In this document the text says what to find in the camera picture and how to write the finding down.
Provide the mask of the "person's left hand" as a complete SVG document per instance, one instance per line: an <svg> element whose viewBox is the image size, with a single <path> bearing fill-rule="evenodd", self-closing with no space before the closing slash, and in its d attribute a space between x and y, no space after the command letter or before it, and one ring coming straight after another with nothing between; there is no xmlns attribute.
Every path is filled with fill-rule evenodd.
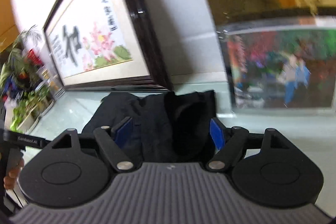
<svg viewBox="0 0 336 224"><path fill-rule="evenodd" d="M9 171L8 175L3 179L3 186L6 190L13 190L15 188L19 174L24 166L25 161L20 159L20 162Z"/></svg>

